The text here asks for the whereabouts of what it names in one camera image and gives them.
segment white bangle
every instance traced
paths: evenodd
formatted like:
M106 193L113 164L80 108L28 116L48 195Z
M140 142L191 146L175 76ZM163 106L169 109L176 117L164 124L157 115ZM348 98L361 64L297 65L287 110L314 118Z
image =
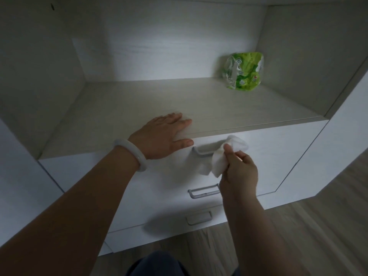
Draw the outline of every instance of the white bangle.
M126 139L116 139L114 141L114 147L117 145L126 148L130 153L134 155L134 157L137 158L138 162L140 163L140 168L138 170L139 172L145 171L147 169L146 157L143 155L138 147L136 147L133 143Z

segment green packaging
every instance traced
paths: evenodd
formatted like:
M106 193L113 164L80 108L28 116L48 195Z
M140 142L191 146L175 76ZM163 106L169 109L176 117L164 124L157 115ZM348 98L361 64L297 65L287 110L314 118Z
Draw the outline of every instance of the green packaging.
M263 55L260 52L234 53L226 61L223 77L228 88L250 91L261 81Z

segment wooden floor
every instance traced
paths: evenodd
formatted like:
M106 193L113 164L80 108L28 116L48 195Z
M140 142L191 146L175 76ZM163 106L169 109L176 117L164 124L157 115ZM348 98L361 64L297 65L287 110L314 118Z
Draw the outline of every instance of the wooden floor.
M368 275L368 149L313 198L266 210L306 275ZM122 276L155 250L189 273L231 275L237 267L227 223L100 256L93 276Z

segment person's right arm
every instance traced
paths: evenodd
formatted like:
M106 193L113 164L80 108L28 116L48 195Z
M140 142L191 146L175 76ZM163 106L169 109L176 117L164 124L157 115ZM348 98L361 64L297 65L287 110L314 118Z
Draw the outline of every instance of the person's right arm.
M251 157L229 145L224 149L229 167L220 191L241 275L301 275L256 197L258 171Z

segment pants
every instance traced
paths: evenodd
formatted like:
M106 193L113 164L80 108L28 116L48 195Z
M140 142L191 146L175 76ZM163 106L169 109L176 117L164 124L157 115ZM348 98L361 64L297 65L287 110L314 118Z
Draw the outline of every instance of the pants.
M189 276L185 267L168 252L156 251L137 260L127 271L126 276ZM239 268L232 276L240 276Z

